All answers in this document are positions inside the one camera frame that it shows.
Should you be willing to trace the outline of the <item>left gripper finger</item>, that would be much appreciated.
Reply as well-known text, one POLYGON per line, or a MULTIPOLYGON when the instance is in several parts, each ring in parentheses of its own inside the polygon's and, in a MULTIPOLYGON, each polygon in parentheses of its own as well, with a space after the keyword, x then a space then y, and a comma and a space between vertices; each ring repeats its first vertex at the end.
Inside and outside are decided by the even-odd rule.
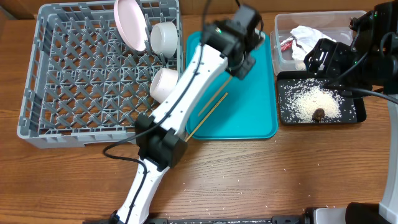
POLYGON ((248 55, 244 57, 242 64, 235 70, 234 76, 240 80, 245 79, 256 63, 256 59, 248 55))
POLYGON ((255 30, 252 38, 253 49, 258 49, 265 41, 265 34, 262 31, 255 30))

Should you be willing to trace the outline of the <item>red snack wrapper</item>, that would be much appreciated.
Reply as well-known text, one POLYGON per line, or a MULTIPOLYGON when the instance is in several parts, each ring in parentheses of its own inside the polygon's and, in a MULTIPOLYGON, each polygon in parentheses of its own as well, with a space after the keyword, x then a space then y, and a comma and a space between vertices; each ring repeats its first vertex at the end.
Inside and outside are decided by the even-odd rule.
POLYGON ((284 51, 286 51, 288 49, 291 49, 294 40, 295 40, 295 37, 294 36, 290 36, 287 39, 280 41, 280 51, 284 52, 284 51))

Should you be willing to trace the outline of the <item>white napkin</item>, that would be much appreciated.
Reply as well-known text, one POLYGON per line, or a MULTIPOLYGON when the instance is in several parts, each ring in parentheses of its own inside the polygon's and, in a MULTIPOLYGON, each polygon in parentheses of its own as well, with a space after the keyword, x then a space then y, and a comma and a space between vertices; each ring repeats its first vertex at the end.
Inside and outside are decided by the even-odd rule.
POLYGON ((305 56, 313 50, 314 46, 320 39, 329 39, 335 42, 334 39, 307 26, 298 26, 290 31, 292 35, 292 58, 294 60, 303 61, 305 56))

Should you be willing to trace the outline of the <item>brown food scrap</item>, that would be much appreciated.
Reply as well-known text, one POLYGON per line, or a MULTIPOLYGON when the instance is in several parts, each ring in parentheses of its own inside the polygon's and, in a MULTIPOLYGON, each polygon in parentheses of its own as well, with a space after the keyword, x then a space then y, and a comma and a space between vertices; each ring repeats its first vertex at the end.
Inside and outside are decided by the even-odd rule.
POLYGON ((325 117, 325 110, 323 108, 317 108, 312 114, 312 119, 316 122, 321 122, 325 117))

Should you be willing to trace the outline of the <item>small white bowl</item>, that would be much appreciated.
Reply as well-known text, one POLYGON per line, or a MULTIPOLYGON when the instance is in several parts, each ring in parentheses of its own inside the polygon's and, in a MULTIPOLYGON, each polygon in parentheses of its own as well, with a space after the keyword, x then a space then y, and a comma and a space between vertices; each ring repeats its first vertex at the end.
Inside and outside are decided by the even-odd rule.
POLYGON ((155 74, 150 85, 150 96, 162 103, 171 94, 178 82, 178 71, 161 68, 155 74))

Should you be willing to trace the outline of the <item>grey bowl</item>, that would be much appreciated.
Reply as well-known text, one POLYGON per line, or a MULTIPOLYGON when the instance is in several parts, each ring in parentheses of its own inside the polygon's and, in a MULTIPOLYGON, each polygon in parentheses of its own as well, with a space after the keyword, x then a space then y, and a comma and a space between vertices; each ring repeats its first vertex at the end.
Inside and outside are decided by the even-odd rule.
POLYGON ((174 23, 156 24, 150 33, 150 45, 155 54, 163 54, 166 58, 172 58, 178 46, 178 33, 174 23))

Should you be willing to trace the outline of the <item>white plate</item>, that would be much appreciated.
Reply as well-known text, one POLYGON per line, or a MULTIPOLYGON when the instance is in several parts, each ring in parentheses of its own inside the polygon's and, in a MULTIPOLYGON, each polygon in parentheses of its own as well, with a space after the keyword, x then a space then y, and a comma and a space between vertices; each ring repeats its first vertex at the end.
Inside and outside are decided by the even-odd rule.
POLYGON ((116 27, 124 43, 136 51, 145 51, 146 20, 136 0, 116 0, 114 3, 116 27))

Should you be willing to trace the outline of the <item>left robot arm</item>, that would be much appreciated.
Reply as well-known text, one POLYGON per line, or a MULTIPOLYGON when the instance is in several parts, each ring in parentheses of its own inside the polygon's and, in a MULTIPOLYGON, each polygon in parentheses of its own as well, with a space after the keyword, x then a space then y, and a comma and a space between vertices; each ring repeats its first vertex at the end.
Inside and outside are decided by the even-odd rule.
POLYGON ((260 13, 241 4, 232 19, 204 23, 200 43, 172 92, 151 113, 135 122, 135 134, 120 141, 136 141, 137 172, 123 205, 110 223, 144 223, 150 203, 165 173, 175 167, 187 149, 185 125, 200 98, 223 72, 244 79, 255 64, 251 51, 263 37, 257 25, 260 13))

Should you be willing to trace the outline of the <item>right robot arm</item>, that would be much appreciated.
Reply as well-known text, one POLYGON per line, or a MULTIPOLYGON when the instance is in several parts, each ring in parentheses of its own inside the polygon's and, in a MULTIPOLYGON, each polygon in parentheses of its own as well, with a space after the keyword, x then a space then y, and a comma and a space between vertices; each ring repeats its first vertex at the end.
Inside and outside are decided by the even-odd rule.
POLYGON ((353 17, 351 45, 320 39, 305 56, 307 72, 326 77, 325 89, 344 97, 387 100, 391 143, 387 182, 379 203, 350 203, 344 215, 319 208, 315 223, 397 223, 397 1, 378 4, 353 17))

